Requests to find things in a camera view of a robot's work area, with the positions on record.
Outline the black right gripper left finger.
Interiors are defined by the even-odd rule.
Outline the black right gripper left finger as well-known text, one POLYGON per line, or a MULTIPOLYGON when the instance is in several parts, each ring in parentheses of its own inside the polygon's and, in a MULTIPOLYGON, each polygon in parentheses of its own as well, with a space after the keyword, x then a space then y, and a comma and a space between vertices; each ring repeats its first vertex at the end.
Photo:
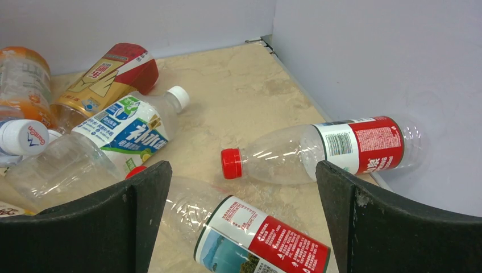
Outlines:
POLYGON ((1 219, 2 272, 147 272, 172 178, 168 161, 35 216, 1 219))

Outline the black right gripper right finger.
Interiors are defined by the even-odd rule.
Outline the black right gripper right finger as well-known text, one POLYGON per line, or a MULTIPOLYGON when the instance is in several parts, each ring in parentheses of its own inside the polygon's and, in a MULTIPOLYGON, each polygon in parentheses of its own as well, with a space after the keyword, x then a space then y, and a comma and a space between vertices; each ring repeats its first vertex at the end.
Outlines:
POLYGON ((317 186, 340 272, 480 272, 481 218, 435 208, 328 162, 317 186))

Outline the blue green label white-cap bottle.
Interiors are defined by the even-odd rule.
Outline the blue green label white-cap bottle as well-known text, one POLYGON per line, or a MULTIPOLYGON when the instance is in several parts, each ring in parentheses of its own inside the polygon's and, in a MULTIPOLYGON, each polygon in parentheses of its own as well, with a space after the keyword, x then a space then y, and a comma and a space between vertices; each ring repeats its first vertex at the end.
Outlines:
POLYGON ((114 185, 175 136, 189 102, 180 86, 131 92, 8 170, 6 183, 36 213, 114 185))

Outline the red landscape label bottle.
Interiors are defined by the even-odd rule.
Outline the red landscape label bottle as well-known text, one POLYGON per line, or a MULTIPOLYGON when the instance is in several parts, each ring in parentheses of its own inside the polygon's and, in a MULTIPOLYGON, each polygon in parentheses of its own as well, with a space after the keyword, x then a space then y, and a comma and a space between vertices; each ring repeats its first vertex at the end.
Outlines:
POLYGON ((207 182, 171 179, 160 232, 210 272, 326 272, 328 246, 207 182))

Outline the clear bottle white logo cap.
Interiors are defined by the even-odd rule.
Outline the clear bottle white logo cap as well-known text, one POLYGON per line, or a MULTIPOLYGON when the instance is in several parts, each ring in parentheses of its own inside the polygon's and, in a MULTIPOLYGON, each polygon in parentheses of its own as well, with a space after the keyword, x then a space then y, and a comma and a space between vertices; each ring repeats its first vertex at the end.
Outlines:
POLYGON ((27 119, 11 106, 1 106, 1 167, 13 167, 40 154, 62 134, 36 120, 27 119))

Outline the red gold label bottle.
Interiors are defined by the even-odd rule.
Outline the red gold label bottle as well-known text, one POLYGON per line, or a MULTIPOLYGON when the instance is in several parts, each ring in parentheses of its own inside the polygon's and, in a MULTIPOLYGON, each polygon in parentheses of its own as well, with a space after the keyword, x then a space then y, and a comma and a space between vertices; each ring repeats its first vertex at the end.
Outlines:
POLYGON ((148 94, 159 76, 156 60, 142 46, 118 43, 51 104, 55 131, 66 134, 118 99, 148 94))

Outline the orange label bottle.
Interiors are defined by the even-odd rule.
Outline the orange label bottle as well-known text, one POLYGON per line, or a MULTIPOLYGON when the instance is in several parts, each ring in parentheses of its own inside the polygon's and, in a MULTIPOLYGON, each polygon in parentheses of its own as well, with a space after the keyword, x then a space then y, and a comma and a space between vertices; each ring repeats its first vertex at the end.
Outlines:
POLYGON ((57 119, 51 113, 51 102, 51 71, 46 60, 26 47, 2 48, 1 105, 54 129, 57 119))

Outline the red label bottle by wall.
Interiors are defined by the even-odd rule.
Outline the red label bottle by wall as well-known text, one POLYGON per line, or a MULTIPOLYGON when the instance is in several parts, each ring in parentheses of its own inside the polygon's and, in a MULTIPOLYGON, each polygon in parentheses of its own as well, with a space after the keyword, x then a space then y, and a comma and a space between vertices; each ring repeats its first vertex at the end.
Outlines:
POLYGON ((389 115, 291 126, 267 133, 244 147, 221 151, 225 179, 253 178, 279 185, 317 180, 328 161, 352 175, 415 169, 429 141, 409 115, 389 115))

